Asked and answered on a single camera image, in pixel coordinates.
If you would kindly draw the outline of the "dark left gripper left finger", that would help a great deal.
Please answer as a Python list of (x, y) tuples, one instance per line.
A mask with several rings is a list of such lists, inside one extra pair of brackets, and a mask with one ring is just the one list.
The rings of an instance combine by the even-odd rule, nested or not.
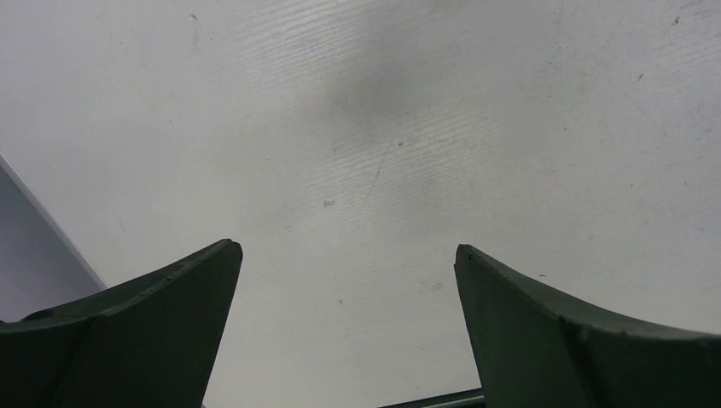
[(200, 407), (241, 269), (229, 239), (1, 325), (4, 407)]

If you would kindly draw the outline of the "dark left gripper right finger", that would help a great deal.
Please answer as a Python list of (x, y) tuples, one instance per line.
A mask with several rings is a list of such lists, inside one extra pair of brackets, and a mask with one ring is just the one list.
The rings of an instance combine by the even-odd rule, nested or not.
[(454, 270), (487, 406), (719, 406), (719, 336), (600, 308), (470, 245)]

